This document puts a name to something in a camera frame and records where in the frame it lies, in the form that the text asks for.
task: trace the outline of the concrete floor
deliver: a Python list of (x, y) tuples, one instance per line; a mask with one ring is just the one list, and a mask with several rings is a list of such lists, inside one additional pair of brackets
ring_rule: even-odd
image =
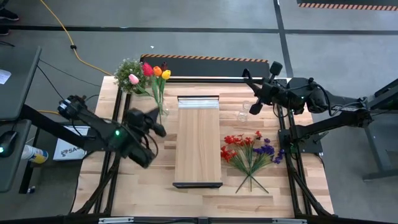
[[(299, 8), (279, 0), (285, 29), (398, 30), (398, 12)], [(273, 0), (52, 0), (48, 5), (68, 26), (277, 29)], [(12, 0), (8, 8), (21, 17), (15, 25), (57, 26), (40, 1)], [(80, 56), (113, 72), (123, 58), (141, 54), (209, 55), (266, 58), (284, 63), (279, 34), (189, 32), (71, 32)], [(398, 75), (397, 35), (287, 35), (295, 77), (313, 77), (336, 95), (371, 95)], [(100, 85), (103, 74), (81, 64), (64, 32), (12, 30), (0, 40), (17, 46), (40, 45), (42, 60)], [(100, 88), (79, 82), (40, 63), (63, 96), (94, 95)], [(27, 103), (56, 110), (58, 96), (37, 72)], [(95, 108), (96, 100), (89, 102)], [(56, 121), (62, 119), (51, 116)], [(327, 118), (313, 115), (314, 121)], [(330, 131), (322, 145), (326, 177), (335, 213), (341, 217), (396, 222), (398, 178), (363, 182), (376, 171), (362, 129)], [(73, 200), (78, 167), (35, 174), (37, 192), (0, 194), (0, 219), (66, 214)], [(15, 187), (21, 179), (15, 181)]]

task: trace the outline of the yellow tulip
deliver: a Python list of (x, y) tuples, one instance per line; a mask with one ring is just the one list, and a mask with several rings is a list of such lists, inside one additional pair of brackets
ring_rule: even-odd
[(154, 67), (154, 74), (155, 74), (157, 77), (161, 76), (161, 75), (162, 75), (162, 69), (159, 68), (159, 66), (155, 66), (155, 67)]
[(166, 70), (162, 73), (162, 78), (164, 80), (168, 80), (170, 78), (170, 76), (172, 75), (172, 72), (170, 70)]

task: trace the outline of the hazard tape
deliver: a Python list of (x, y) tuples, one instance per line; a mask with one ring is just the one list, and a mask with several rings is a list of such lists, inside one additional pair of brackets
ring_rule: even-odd
[(156, 58), (185, 58), (185, 59), (199, 59), (199, 60), (225, 60), (225, 61), (237, 61), (237, 62), (268, 62), (266, 59), (253, 59), (253, 58), (231, 58), (231, 57), (206, 57), (206, 56), (186, 56), (186, 55), (159, 55), (159, 54), (143, 54), (144, 57), (156, 57)]
[(320, 9), (357, 9), (357, 10), (380, 10), (398, 11), (397, 6), (368, 6), (359, 4), (324, 4), (324, 3), (299, 3), (300, 7), (320, 8)]

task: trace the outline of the wooden table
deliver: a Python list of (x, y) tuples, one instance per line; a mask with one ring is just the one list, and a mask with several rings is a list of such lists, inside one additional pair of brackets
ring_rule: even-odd
[[(104, 77), (96, 114), (111, 118), (118, 87), (113, 77)], [(253, 134), (260, 130), (271, 140), (275, 150), (279, 150), (277, 131), (278, 119), (272, 107), (264, 106), (258, 115), (249, 115), (248, 121), (236, 119), (243, 101), (254, 103), (252, 90), (245, 84), (210, 83), (167, 83), (165, 102), (170, 115), (164, 121), (167, 136), (156, 137), (159, 155), (148, 169), (142, 169), (130, 159), (123, 159), (119, 168), (118, 181), (113, 202), (113, 216), (154, 216), (154, 217), (293, 217), (287, 169), (283, 160), (279, 165), (272, 164), (255, 174), (255, 178), (269, 191), (265, 193), (255, 185), (249, 185), (236, 194), (235, 191), (245, 176), (229, 165), (222, 163), (219, 189), (176, 189), (174, 181), (175, 148), (177, 139), (177, 96), (178, 95), (220, 95), (220, 142), (229, 134)], [(148, 110), (155, 106), (148, 97), (132, 96), (131, 106)], [(123, 108), (120, 108), (119, 119)], [(311, 124), (311, 114), (305, 111), (295, 116), (295, 123)], [(97, 187), (104, 153), (96, 152), (83, 161), (76, 192), (73, 211), (78, 210)], [(302, 154), (308, 188), (326, 210), (333, 213), (325, 172), (319, 158), (312, 154)], [(303, 197), (297, 186), (300, 208)]]

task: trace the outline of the white paper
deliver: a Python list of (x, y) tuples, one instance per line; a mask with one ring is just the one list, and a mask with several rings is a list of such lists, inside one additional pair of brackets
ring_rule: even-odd
[(0, 84), (5, 84), (10, 76), (11, 72), (0, 69)]
[[(88, 126), (75, 126), (75, 127), (82, 136), (86, 136), (90, 128)], [(65, 128), (77, 134), (73, 126), (65, 126)], [(74, 146), (62, 139), (58, 139), (53, 160), (64, 161), (64, 160), (82, 159), (86, 155), (86, 153), (87, 153), (86, 151), (80, 149), (79, 147)]]

